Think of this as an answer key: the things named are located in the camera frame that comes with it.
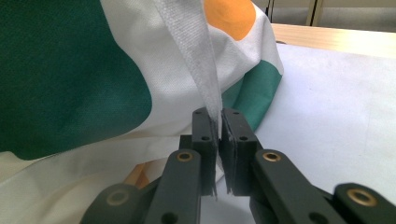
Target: green stripe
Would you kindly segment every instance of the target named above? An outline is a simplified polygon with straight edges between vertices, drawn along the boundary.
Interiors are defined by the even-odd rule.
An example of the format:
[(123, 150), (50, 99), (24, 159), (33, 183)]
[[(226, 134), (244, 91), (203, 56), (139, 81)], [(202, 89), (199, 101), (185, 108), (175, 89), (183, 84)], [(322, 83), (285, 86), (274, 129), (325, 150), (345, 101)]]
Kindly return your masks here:
[(256, 130), (272, 103), (281, 78), (271, 63), (260, 61), (223, 93), (223, 105), (241, 111), (250, 127)]
[(147, 84), (99, 1), (2, 1), (0, 22), (0, 151), (43, 157), (149, 115)]

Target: table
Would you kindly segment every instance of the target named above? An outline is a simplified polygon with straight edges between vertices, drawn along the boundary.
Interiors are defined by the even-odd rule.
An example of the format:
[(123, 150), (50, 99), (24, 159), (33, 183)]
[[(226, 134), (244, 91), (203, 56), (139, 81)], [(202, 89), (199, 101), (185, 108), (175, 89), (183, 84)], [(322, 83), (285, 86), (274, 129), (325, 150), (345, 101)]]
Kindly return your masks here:
[[(277, 45), (285, 74), (256, 135), (264, 147), (285, 153), (314, 186), (332, 193), (338, 184), (359, 183), (395, 203), (396, 61), (345, 53), (335, 47), (343, 39), (323, 29), (336, 31), (274, 24), (276, 39), (289, 43)], [(202, 198), (201, 223), (255, 223), (248, 198), (224, 189), (222, 179), (217, 202)]]
[(273, 24), (277, 41), (314, 49), (331, 49), (396, 59), (396, 34), (324, 27)]

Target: cloth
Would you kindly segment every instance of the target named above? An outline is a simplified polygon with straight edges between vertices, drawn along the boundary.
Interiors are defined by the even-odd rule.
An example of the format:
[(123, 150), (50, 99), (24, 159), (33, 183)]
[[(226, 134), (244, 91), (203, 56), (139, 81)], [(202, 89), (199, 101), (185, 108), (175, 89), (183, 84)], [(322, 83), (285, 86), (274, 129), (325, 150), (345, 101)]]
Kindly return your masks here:
[[(2, 3), (0, 223), (79, 223), (100, 190), (177, 150), (204, 105), (257, 128), (283, 74), (265, 15), (248, 0), (173, 1), (200, 7), (181, 17), (159, 3)], [(171, 20), (206, 35), (191, 43)]]

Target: white table surface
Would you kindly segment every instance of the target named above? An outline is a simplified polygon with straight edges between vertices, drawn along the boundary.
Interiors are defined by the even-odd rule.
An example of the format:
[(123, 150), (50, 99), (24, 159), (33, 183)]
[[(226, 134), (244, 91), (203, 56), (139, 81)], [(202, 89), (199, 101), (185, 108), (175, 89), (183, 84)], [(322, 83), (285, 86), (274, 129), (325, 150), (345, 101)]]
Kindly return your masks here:
[[(372, 188), (396, 203), (396, 60), (278, 45), (285, 75), (256, 134), (329, 192)], [(203, 198), (201, 223), (254, 223), (248, 198)]]

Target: white fabric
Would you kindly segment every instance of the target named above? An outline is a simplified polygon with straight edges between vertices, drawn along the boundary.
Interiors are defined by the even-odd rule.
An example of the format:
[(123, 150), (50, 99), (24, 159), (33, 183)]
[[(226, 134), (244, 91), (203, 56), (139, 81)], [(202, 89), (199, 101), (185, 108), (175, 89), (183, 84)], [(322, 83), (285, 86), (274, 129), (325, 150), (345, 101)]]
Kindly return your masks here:
[(12, 152), (0, 152), (0, 183), (36, 161), (23, 161)]
[(154, 0), (192, 78), (201, 93), (216, 138), (221, 136), (221, 92), (215, 56), (201, 1)]
[[(134, 60), (151, 94), (148, 118), (129, 136), (175, 135), (191, 122), (191, 111), (204, 101), (190, 75), (177, 44), (154, 2), (101, 1), (117, 44)], [(274, 63), (282, 74), (272, 27), (255, 7), (256, 22), (247, 36), (235, 41), (209, 25), (221, 91), (227, 90), (260, 59)]]
[[(0, 223), (79, 223), (101, 190), (120, 182), (138, 163), (165, 158), (176, 150), (179, 138), (172, 135), (188, 130), (191, 111), (204, 105), (188, 63), (182, 63), (182, 48), (177, 46), (152, 1), (102, 0), (102, 6), (116, 42), (147, 81), (151, 113), (130, 134), (47, 157), (1, 182)], [(256, 22), (240, 41), (217, 28), (207, 28), (217, 66), (216, 71), (212, 67), (207, 73), (217, 73), (222, 91), (260, 60), (274, 63), (280, 73), (283, 71), (271, 24), (257, 7), (255, 10)], [(145, 137), (164, 135), (171, 136)], [(0, 158), (9, 157), (2, 153)], [(7, 173), (15, 173), (28, 164), (29, 161), (9, 166)]]
[(167, 157), (178, 141), (109, 141), (38, 161), (0, 183), (0, 223), (79, 223), (101, 190), (122, 182), (138, 163)]

